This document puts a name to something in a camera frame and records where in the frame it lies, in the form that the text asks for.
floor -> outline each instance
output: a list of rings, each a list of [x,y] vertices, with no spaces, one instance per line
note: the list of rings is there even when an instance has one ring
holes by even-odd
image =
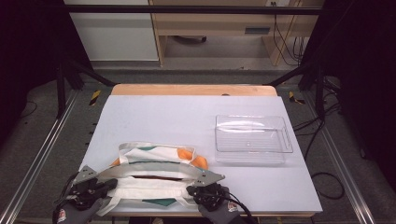
[[[290,56],[285,55],[285,58],[288,63],[295,63]],[[205,43],[170,38],[163,67],[153,63],[130,66],[97,64],[96,68],[104,77],[122,83],[263,84],[295,67],[284,62],[272,66],[259,37],[215,36],[209,36]],[[65,124],[62,125],[55,119],[55,82],[29,93],[29,102],[20,122],[0,150],[0,179],[4,183],[0,189],[0,209],[3,211],[0,218],[4,218],[4,212],[11,207],[15,216],[8,218],[15,220],[14,223],[51,223],[52,202],[61,193],[67,177],[78,169],[106,97],[111,92],[111,88],[95,80],[86,76],[83,79],[86,84],[82,91],[67,91],[74,106],[66,112]],[[276,88],[284,100],[292,125],[316,116],[312,110],[313,92],[299,91],[296,86],[298,80],[299,77],[292,78]],[[101,93],[96,104],[89,105],[92,94],[97,90]],[[291,101],[290,92],[294,93],[296,100],[304,100],[304,104]],[[339,195],[342,192],[340,184],[331,176],[314,177],[323,207],[323,212],[314,216],[315,223],[396,223],[395,192],[375,162],[361,158],[360,147],[330,91],[326,91],[325,102],[326,108],[335,107],[313,141],[306,163],[311,174],[328,172],[340,178],[346,195],[339,200],[326,198],[326,195]],[[313,123],[296,132],[303,153],[317,127],[318,124]],[[54,131],[59,131],[49,136],[54,141],[43,145],[49,133]],[[11,223],[4,219],[0,222]],[[94,223],[111,222],[109,217],[96,217]],[[118,217],[116,223],[128,223],[128,219]],[[312,220],[265,217],[261,223],[312,223]]]

wooden edge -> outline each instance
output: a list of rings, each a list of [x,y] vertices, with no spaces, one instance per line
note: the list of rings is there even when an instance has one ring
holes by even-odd
[[[111,95],[257,95],[277,96],[272,86],[119,84]]]

black pole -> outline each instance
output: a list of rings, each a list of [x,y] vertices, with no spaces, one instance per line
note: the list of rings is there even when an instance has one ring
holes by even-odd
[[[44,5],[48,10],[74,13],[180,13],[180,14],[266,14],[266,15],[322,15],[334,9],[321,7],[228,7],[228,6],[119,6],[119,5]]]

white cabinet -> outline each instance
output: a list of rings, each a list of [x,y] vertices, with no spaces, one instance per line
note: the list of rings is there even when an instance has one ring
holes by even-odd
[[[148,5],[147,0],[64,0],[67,5]],[[158,61],[150,14],[70,13],[91,61]]]

orange object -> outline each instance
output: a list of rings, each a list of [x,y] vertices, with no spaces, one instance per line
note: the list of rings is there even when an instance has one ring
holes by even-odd
[[[184,148],[178,148],[177,149],[177,155],[179,158],[183,159],[183,160],[187,160],[190,161],[192,159],[192,152],[184,149]],[[192,162],[191,165],[202,168],[207,170],[208,169],[208,165],[207,165],[207,161],[204,157],[202,156],[197,156]]]

